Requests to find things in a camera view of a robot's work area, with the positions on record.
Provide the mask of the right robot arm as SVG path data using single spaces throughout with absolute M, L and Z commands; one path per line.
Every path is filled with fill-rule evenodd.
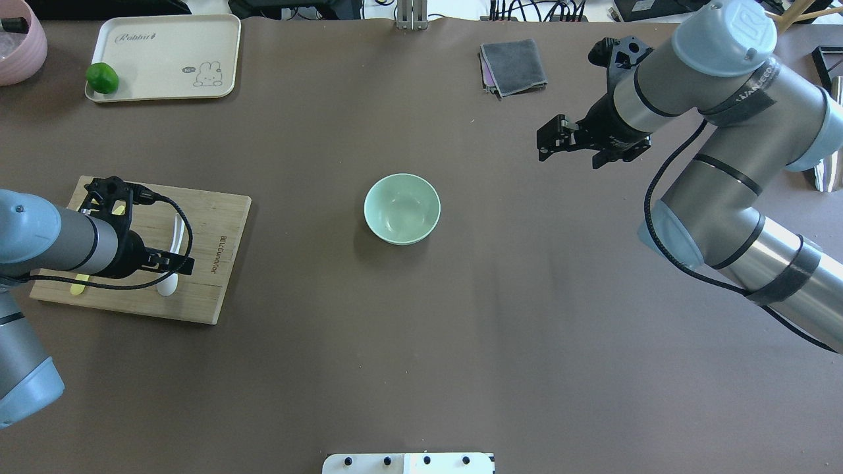
M 638 158 L 650 137 L 696 110 L 714 130 L 665 195 L 645 192 L 642 243 L 678 270 L 716 281 L 814 345 L 841 352 L 841 263 L 756 210 L 782 170 L 807 171 L 841 148 L 841 105 L 774 54 L 776 26 L 753 1 L 711 1 L 653 49 L 605 38 L 591 63 L 607 93 L 586 117 L 556 116 L 537 131 L 539 160 L 594 151 L 594 169 Z

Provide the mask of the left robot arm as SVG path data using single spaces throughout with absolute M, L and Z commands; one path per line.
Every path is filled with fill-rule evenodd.
M 18 423 L 57 401 L 65 389 L 52 357 L 13 299 L 11 289 L 40 278 L 38 270 L 121 279 L 139 270 L 192 273 L 189 252 L 145 245 L 130 228 L 133 208 L 174 201 L 117 177 L 94 179 L 76 211 L 29 193 L 2 191 L 1 422 Z

